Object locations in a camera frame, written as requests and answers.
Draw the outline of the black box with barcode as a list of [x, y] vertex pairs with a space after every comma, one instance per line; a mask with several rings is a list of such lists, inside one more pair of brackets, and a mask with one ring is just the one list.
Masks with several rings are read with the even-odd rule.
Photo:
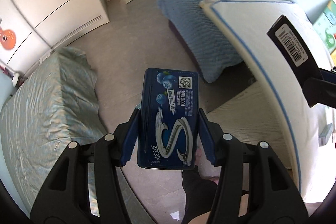
[[280, 15], [266, 34], [280, 50], [302, 88], [308, 79], [324, 80], [309, 48], [285, 15]]

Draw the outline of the person's black trouser leg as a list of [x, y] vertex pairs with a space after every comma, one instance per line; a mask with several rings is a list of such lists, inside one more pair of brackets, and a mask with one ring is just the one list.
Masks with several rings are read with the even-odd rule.
[[182, 223], [206, 223], [213, 206], [218, 184], [202, 178], [198, 167], [182, 171], [182, 187], [186, 194]]

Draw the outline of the grey-green satin bed cover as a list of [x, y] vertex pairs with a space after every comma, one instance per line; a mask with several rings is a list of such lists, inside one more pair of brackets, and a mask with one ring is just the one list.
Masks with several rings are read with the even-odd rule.
[[[2, 107], [2, 157], [29, 219], [45, 179], [67, 145], [95, 143], [108, 134], [98, 115], [96, 81], [86, 54], [66, 47], [43, 61]], [[116, 172], [130, 223], [152, 223], [121, 168]], [[91, 213], [99, 216], [92, 163], [88, 193]]]

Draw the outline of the dark blue gum box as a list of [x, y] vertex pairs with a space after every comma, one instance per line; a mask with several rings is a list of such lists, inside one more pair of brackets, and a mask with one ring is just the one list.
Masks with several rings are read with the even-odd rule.
[[193, 169], [199, 110], [198, 73], [148, 68], [143, 79], [140, 110], [138, 166]]

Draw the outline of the green children's book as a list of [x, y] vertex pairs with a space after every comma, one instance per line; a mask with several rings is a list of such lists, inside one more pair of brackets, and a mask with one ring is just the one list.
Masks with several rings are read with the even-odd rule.
[[335, 50], [335, 1], [329, 0], [313, 27], [324, 42], [329, 53]]

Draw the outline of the white wardrobe with music decals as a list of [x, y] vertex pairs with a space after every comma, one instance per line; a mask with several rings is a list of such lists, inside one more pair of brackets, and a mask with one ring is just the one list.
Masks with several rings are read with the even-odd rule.
[[1, 63], [22, 75], [109, 22], [104, 0], [1, 0]]

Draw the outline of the white blue-trimmed table cloth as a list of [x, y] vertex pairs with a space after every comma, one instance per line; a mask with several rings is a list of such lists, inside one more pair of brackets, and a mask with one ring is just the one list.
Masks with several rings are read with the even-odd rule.
[[323, 146], [318, 137], [327, 125], [335, 124], [335, 109], [307, 104], [288, 62], [267, 34], [280, 16], [286, 16], [317, 65], [330, 70], [330, 54], [305, 12], [283, 0], [202, 0], [200, 5], [260, 83], [280, 124], [302, 199], [322, 202], [335, 183], [335, 135]]

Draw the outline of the blue quilted bench cover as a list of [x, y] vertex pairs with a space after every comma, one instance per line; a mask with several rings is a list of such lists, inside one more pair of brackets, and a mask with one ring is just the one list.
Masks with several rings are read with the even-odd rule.
[[157, 0], [163, 15], [175, 26], [194, 57], [205, 81], [212, 83], [222, 71], [243, 60], [200, 7], [203, 0]]

